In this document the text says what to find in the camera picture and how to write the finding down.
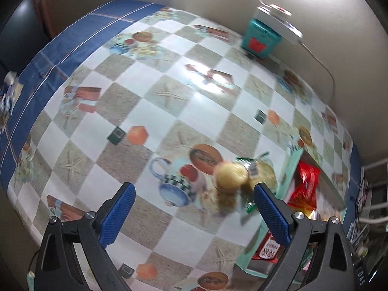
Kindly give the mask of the yellow orange snack packet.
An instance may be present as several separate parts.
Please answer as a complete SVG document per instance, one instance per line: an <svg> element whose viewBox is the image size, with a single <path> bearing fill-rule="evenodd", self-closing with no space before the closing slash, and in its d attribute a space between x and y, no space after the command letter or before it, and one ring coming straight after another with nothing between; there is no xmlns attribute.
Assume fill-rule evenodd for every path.
<svg viewBox="0 0 388 291"><path fill-rule="evenodd" d="M301 211L302 213L307 216L307 218L315 221L320 221L321 217L320 214L318 213L318 210L313 207L313 206L303 206L302 208L298 208L298 211Z"/></svg>

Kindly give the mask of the checkered patterned tablecloth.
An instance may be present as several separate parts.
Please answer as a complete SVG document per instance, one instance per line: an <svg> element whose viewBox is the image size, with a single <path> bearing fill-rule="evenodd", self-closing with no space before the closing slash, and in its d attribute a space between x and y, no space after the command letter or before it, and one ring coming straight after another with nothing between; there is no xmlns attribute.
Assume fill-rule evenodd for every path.
<svg viewBox="0 0 388 291"><path fill-rule="evenodd" d="M347 130L299 82L292 95L246 58L233 33L131 0L107 3L50 41L1 137L1 186L41 242L50 216L70 220L130 182L136 201L116 242L133 290L252 290L236 265L261 217L242 192L221 193L220 162L269 152L277 190L292 152L318 162L341 196L356 194L360 161Z"/></svg>

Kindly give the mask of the red white milk snack packet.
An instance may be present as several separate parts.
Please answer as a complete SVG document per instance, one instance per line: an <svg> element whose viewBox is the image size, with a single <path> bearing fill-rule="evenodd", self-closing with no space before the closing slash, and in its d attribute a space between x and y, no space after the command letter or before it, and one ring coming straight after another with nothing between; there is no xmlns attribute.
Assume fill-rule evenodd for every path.
<svg viewBox="0 0 388 291"><path fill-rule="evenodd" d="M277 263L283 250L283 246L278 244L272 233L268 231L251 259Z"/></svg>

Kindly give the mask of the clear green rice cracker pack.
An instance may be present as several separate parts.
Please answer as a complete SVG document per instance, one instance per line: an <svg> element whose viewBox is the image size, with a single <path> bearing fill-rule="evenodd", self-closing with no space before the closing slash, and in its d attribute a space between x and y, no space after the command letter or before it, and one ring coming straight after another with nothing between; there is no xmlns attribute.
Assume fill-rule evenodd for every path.
<svg viewBox="0 0 388 291"><path fill-rule="evenodd" d="M237 163L242 164L248 171L248 181L241 187L245 200L245 211L250 214L256 209L253 191L257 184L264 183L273 193L277 191L277 179L269 152L261 153L256 158L237 157Z"/></svg>

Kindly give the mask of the white power strip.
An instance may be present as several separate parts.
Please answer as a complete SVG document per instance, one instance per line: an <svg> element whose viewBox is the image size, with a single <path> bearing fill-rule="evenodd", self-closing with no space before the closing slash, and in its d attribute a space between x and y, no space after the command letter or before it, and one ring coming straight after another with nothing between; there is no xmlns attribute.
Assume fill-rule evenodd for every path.
<svg viewBox="0 0 388 291"><path fill-rule="evenodd" d="M302 32L289 22L292 14L271 4L257 7L254 17L292 44L302 43Z"/></svg>

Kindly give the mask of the crumpled wrappers pile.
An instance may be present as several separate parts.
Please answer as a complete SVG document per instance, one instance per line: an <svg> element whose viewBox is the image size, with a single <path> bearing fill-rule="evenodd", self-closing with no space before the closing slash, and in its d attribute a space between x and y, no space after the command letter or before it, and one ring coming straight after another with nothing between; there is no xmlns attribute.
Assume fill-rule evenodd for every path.
<svg viewBox="0 0 388 291"><path fill-rule="evenodd" d="M4 84L1 85L1 116L0 126L1 132L7 124L10 115L13 113L13 108L20 97L24 85L19 82L16 72L8 72L4 78Z"/></svg>

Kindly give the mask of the teal white cardboard box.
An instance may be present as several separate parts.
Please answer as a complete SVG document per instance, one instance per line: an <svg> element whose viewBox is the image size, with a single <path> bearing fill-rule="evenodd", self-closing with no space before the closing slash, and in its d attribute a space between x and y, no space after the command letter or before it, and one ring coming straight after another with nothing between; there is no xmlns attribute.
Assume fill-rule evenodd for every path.
<svg viewBox="0 0 388 291"><path fill-rule="evenodd" d="M292 152L286 166L285 177L276 193L273 193L264 183L259 183L254 188L253 200L256 204L255 211L260 213L262 221L258 234L255 235L236 261L236 265L249 275L265 279L271 273L275 265L280 263L281 258L292 245L292 242L302 237L301 234L296 233L300 219L304 220L304 224L317 225L321 231L325 231L326 221L331 217L337 217L337 219L342 220L345 215L345 201L321 168L316 189L316 209L320 214L321 220L311 220L301 211L294 211L287 205L295 189L295 173L297 164L300 161L320 168L311 155L306 150L300 148ZM251 259L268 231L272 233L275 241L284 248L277 263Z"/></svg>

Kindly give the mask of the yellow jelly cup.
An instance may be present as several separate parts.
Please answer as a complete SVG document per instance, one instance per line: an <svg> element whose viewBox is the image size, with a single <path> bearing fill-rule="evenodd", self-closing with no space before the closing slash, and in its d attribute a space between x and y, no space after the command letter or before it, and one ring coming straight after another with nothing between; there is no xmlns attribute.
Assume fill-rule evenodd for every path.
<svg viewBox="0 0 388 291"><path fill-rule="evenodd" d="M223 193L236 193L249 180L249 173L242 165L221 162L214 169L215 187Z"/></svg>

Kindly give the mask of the teal cube with red sticker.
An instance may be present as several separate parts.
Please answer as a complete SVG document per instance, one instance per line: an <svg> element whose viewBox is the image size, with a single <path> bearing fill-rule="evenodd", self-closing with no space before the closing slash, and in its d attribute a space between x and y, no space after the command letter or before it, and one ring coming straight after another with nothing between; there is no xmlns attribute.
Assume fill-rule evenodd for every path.
<svg viewBox="0 0 388 291"><path fill-rule="evenodd" d="M242 39L242 48L258 58L266 58L282 40L282 36L266 24L252 18Z"/></svg>

